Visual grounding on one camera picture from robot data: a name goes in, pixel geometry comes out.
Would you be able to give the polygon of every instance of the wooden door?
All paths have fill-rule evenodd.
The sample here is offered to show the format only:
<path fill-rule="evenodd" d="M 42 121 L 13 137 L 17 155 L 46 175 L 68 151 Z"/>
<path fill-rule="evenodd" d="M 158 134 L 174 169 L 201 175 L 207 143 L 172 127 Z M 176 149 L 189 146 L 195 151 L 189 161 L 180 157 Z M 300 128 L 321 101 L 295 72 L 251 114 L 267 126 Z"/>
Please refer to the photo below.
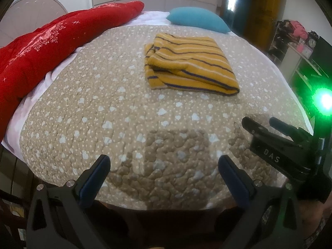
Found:
<path fill-rule="evenodd" d="M 279 6 L 280 0 L 252 0 L 244 37 L 262 52 L 270 45 Z"/>

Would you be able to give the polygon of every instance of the quilted bedspread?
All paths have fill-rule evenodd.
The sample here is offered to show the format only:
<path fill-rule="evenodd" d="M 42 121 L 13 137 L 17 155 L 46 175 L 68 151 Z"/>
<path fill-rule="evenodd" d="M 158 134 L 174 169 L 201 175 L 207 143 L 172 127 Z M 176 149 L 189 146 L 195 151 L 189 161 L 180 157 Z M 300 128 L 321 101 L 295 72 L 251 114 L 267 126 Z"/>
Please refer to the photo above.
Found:
<path fill-rule="evenodd" d="M 160 32 L 213 38 L 240 93 L 152 91 L 143 48 Z M 59 186 L 108 155 L 111 172 L 97 199 L 110 204 L 209 209 L 230 196 L 217 170 L 222 154 L 266 184 L 285 180 L 248 149 L 244 116 L 266 127 L 275 116 L 306 128 L 284 82 L 245 40 L 191 27 L 118 27 L 87 44 L 60 73 L 31 110 L 20 146 L 34 174 Z"/>

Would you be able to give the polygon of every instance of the metal screw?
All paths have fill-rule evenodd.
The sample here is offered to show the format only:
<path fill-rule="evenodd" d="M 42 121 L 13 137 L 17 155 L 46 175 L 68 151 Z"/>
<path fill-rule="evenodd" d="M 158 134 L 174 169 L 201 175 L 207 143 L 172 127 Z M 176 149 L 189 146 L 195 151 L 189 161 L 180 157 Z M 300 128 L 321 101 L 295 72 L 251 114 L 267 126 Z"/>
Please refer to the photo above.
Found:
<path fill-rule="evenodd" d="M 290 183 L 286 183 L 285 187 L 286 187 L 288 190 L 292 190 L 292 189 L 293 189 L 293 186 L 292 186 Z"/>
<path fill-rule="evenodd" d="M 263 185 L 263 182 L 260 179 L 254 180 L 254 185 L 257 187 L 261 187 Z"/>
<path fill-rule="evenodd" d="M 67 181 L 66 185 L 68 187 L 72 187 L 75 184 L 75 181 L 73 179 L 70 179 L 69 181 Z"/>
<path fill-rule="evenodd" d="M 38 184 L 37 185 L 37 190 L 40 191 L 44 188 L 44 185 L 43 184 Z"/>

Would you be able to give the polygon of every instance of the hand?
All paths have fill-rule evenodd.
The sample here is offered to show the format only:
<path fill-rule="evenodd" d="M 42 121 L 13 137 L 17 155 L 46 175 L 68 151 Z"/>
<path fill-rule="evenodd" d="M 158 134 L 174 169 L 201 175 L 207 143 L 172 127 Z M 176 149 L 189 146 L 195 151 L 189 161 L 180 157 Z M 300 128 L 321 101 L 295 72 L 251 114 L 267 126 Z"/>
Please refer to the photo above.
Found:
<path fill-rule="evenodd" d="M 314 200 L 300 200 L 299 207 L 303 223 L 303 235 L 304 238 L 308 238 L 318 228 L 323 213 L 332 209 L 332 193 L 325 204 Z"/>

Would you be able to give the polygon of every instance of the clock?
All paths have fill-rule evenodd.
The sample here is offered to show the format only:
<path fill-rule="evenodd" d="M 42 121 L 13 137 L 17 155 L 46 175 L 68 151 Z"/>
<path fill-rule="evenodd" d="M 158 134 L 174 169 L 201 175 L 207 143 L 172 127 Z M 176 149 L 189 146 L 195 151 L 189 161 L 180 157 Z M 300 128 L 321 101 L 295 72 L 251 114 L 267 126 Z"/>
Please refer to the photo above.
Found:
<path fill-rule="evenodd" d="M 310 33 L 308 33 L 308 38 L 305 41 L 305 44 L 310 48 L 310 49 L 314 49 L 316 46 L 316 42 L 319 38 L 319 35 L 316 34 L 315 32 L 311 31 Z"/>
<path fill-rule="evenodd" d="M 310 38 L 310 39 L 308 40 L 308 46 L 309 46 L 311 49 L 314 49 L 315 46 L 316 46 L 316 41 L 315 41 L 315 39 Z"/>

